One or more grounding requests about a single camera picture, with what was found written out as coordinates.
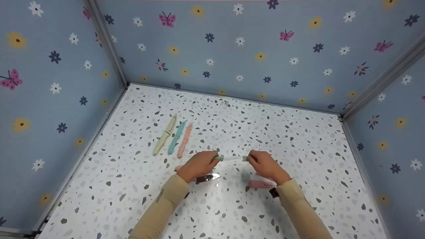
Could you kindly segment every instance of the arm sleeve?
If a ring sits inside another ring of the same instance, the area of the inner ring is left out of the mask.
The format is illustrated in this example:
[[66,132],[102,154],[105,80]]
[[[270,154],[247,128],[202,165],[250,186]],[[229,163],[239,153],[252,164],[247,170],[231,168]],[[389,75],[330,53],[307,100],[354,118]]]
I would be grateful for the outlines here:
[[158,239],[173,211],[189,191],[189,184],[174,174],[131,231],[128,239]]
[[276,187],[280,204],[295,226],[301,239],[332,239],[322,220],[306,201],[304,194],[295,179],[291,179]]

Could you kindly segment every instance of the floral wall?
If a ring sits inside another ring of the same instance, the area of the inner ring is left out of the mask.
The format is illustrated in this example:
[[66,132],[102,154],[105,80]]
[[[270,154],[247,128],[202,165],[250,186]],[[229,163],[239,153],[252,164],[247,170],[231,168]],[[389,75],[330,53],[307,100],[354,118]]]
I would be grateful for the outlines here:
[[0,29],[0,227],[31,230],[121,86],[80,0],[3,1]]
[[393,238],[425,235],[425,57],[348,122]]
[[423,0],[99,3],[133,82],[338,113],[425,32]]

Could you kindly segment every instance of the white flower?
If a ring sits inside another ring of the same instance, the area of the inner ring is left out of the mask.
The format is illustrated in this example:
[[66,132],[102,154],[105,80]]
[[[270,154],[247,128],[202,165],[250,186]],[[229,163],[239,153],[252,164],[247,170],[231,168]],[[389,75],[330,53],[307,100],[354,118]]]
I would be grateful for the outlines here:
[[75,45],[77,44],[77,42],[79,41],[77,38],[77,35],[75,35],[74,33],[72,33],[69,37],[69,40],[71,40],[71,44],[75,43]]
[[134,24],[136,24],[137,26],[143,26],[142,24],[143,21],[141,21],[139,17],[133,18],[133,21],[134,21]]
[[244,45],[245,40],[244,40],[244,38],[243,38],[243,37],[237,37],[235,42],[238,44],[238,46],[240,46],[240,45],[242,45],[242,46],[243,46],[243,45]]
[[402,84],[407,85],[407,83],[410,83],[410,80],[411,80],[411,79],[412,79],[412,77],[411,77],[411,76],[405,75],[405,76],[403,77],[403,80],[401,81],[401,83],[402,83]]
[[236,5],[233,5],[235,8],[233,9],[233,11],[235,11],[236,12],[236,15],[238,15],[238,14],[242,14],[242,10],[244,9],[243,7],[242,7],[242,4],[240,4],[240,3],[238,3],[238,4],[236,4]]
[[383,100],[385,100],[385,97],[387,97],[384,93],[380,93],[379,95],[378,95],[378,100],[379,101],[383,101]]
[[90,62],[87,60],[87,61],[85,61],[85,62],[84,62],[84,66],[85,66],[85,69],[86,69],[86,70],[90,70],[91,64],[90,64]]
[[410,166],[413,168],[413,170],[421,169],[422,163],[421,161],[418,161],[418,159],[415,159],[415,160],[412,160],[412,164]]
[[214,61],[212,59],[207,59],[207,64],[209,66],[212,66],[212,65],[214,65]]
[[356,17],[356,12],[351,11],[351,12],[346,12],[346,15],[343,18],[346,20],[345,22],[352,22],[353,18],[355,17]]
[[56,84],[55,82],[53,82],[53,85],[50,85],[52,88],[50,88],[50,90],[53,92],[53,94],[58,93],[60,89],[62,89],[61,87],[59,87],[59,84]]
[[347,52],[350,51],[350,47],[346,46],[346,47],[341,47],[340,53],[341,55],[347,55]]
[[31,4],[31,6],[28,8],[32,11],[32,14],[37,14],[39,17],[41,17],[41,14],[44,13],[44,11],[40,9],[40,4],[37,4],[35,1],[32,1],[32,3],[30,2],[29,4]]
[[41,169],[41,168],[43,168],[43,164],[44,164],[45,162],[42,160],[42,159],[40,159],[40,160],[35,160],[35,163],[33,163],[33,167],[32,167],[32,169],[34,169],[35,171],[37,171],[37,170],[39,170],[39,169]]
[[325,74],[325,76],[330,76],[332,73],[332,69],[327,69],[323,73]]
[[298,57],[291,58],[291,60],[289,61],[291,65],[296,65],[298,62],[299,62]]
[[144,46],[142,43],[137,44],[140,50],[146,51],[146,46]]
[[419,217],[419,221],[425,221],[425,212],[424,210],[418,210],[418,214],[416,214],[417,217]]

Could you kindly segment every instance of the speckled white table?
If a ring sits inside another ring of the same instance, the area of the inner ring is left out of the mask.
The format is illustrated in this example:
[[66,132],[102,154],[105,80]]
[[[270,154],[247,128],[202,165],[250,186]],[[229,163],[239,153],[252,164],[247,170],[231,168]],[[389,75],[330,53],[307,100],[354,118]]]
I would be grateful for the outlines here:
[[[183,158],[166,153],[171,137],[152,156],[175,113],[176,126],[193,122]],[[128,237],[174,168],[208,149],[270,152],[335,239],[385,238],[337,116],[140,85],[129,87],[40,238]],[[163,238],[298,238],[278,199],[247,187],[254,172],[247,162],[221,162],[215,171],[222,178],[191,185]]]

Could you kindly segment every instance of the butterfly print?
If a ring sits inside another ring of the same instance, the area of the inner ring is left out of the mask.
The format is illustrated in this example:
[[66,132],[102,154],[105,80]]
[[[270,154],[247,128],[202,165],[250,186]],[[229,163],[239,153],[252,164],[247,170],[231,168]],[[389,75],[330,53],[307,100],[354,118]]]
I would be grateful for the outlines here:
[[5,79],[0,81],[0,85],[3,87],[9,87],[9,89],[14,90],[16,86],[22,84],[22,80],[19,79],[19,73],[16,69],[12,69],[12,73],[10,73],[9,70],[7,72],[9,77],[0,76],[1,78]]
[[384,52],[386,49],[392,47],[394,45],[394,42],[387,42],[382,43],[382,42],[378,42],[376,43],[376,47],[375,49],[373,49],[374,51],[379,51],[379,52]]
[[165,13],[162,12],[164,15],[160,14],[159,15],[159,19],[161,20],[161,23],[163,26],[169,26],[169,27],[174,27],[173,22],[176,20],[176,16],[175,15],[171,15],[171,12],[168,16],[165,16]]
[[283,32],[283,31],[281,31],[280,32],[280,40],[281,41],[286,41],[286,42],[288,42],[289,41],[289,39],[292,37],[292,36],[294,36],[294,34],[295,34],[295,32],[293,32],[293,31],[289,31],[289,32],[286,32],[286,29],[285,29],[285,32]]

